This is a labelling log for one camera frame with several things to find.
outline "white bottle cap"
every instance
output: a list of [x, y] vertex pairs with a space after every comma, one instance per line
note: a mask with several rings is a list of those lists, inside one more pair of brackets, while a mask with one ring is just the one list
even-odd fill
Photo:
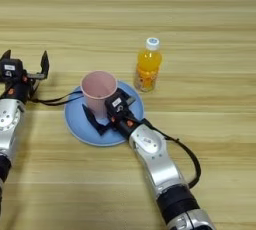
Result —
[[157, 38], [150, 37], [147, 39], [146, 48], [148, 50], [158, 50], [160, 48], [160, 41]]

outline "orange juice bottle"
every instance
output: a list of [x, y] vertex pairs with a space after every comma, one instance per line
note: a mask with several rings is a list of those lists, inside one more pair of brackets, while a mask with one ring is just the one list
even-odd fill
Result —
[[146, 48], [138, 54], [138, 64], [135, 75], [135, 87], [141, 91], [155, 88], [156, 78], [162, 62], [159, 51], [160, 42], [157, 38], [148, 38]]

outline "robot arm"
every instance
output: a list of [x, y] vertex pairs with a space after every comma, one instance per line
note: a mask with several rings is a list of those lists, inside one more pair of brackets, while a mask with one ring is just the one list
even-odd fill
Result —
[[[172, 138], [156, 130], [145, 119], [135, 119], [129, 110], [127, 97], [127, 94], [118, 91], [106, 100], [108, 117], [113, 127], [129, 140], [130, 146], [144, 165], [154, 198], [168, 230], [216, 230], [207, 213], [200, 209], [189, 190], [198, 179], [188, 185], [167, 152], [166, 138]], [[191, 158], [194, 156], [188, 148], [184, 149]]]
[[166, 149], [165, 137], [142, 124], [129, 144], [145, 166], [150, 186], [169, 230], [215, 230]]
[[0, 202], [3, 184], [13, 165], [20, 131], [24, 126], [26, 102], [36, 91], [39, 80], [48, 75], [49, 61], [46, 52], [41, 66], [41, 73], [31, 75], [23, 69], [21, 60], [11, 59], [11, 51], [5, 52], [0, 59], [0, 82], [5, 84], [5, 91], [0, 96]]

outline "table surface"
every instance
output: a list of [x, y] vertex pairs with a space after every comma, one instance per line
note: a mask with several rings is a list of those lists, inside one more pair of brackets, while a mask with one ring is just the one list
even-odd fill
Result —
[[[141, 94], [146, 117], [198, 155], [193, 189], [218, 230], [256, 228], [256, 0], [0, 0], [0, 49], [26, 69], [49, 53], [42, 99], [64, 95], [95, 69], [132, 84], [136, 56], [159, 37], [157, 89]], [[76, 140], [63, 107], [27, 105], [4, 189], [3, 230], [165, 229], [128, 144]], [[187, 155], [169, 145], [187, 179]]]

